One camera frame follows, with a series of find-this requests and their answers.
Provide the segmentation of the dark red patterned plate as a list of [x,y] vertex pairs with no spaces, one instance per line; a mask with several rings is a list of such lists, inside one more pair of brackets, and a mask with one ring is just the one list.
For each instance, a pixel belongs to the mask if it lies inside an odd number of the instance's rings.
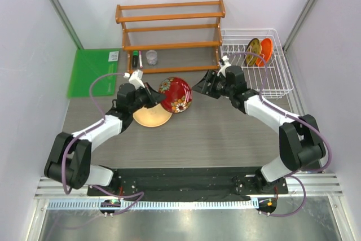
[[170,113],[182,113],[192,103],[192,90],[180,77],[168,77],[159,86],[159,92],[166,98],[161,102],[164,110]]

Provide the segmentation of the olive yellow patterned plate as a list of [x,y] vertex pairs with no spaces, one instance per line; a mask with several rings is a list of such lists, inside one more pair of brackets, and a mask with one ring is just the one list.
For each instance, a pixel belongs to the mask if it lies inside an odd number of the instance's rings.
[[258,59],[257,55],[261,52],[261,42],[258,38],[253,38],[246,47],[248,54],[245,58],[247,66],[253,66]]

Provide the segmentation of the cream yellow plate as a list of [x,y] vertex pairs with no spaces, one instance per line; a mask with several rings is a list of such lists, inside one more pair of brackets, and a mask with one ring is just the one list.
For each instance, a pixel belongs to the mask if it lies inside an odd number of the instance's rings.
[[155,128],[169,121],[172,115],[161,104],[158,104],[152,108],[142,107],[133,113],[133,119],[142,126]]

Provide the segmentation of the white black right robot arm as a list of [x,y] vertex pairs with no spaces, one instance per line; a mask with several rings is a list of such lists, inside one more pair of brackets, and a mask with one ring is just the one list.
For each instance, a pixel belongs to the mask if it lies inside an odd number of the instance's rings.
[[311,115],[299,116],[283,111],[267,101],[258,91],[247,86],[239,66],[207,71],[192,90],[218,99],[226,97],[242,113],[255,117],[279,136],[279,156],[255,172],[255,189],[269,193],[283,177],[301,170],[326,155],[316,120]]

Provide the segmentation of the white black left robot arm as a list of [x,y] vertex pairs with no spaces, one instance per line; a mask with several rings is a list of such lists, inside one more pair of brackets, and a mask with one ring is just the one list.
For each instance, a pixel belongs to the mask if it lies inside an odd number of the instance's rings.
[[61,132],[55,137],[44,175],[72,189],[80,189],[86,184],[92,169],[100,170],[104,177],[100,188],[107,195],[116,194],[120,181],[113,177],[109,168],[92,167],[91,153],[105,141],[123,133],[133,122],[133,113],[137,110],[155,107],[165,98],[147,83],[139,88],[130,83],[120,85],[117,98],[101,120],[73,134]]

